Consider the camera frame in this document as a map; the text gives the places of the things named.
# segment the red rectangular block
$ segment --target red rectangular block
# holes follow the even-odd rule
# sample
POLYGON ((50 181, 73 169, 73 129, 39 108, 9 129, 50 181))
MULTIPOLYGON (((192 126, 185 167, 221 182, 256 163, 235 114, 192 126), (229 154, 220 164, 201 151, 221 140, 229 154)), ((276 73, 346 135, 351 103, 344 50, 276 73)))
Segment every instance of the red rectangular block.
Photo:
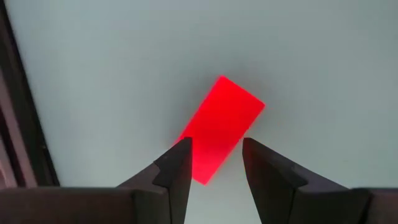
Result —
POLYGON ((265 108, 255 96, 220 76, 179 139, 193 139, 193 178, 207 184, 265 108))

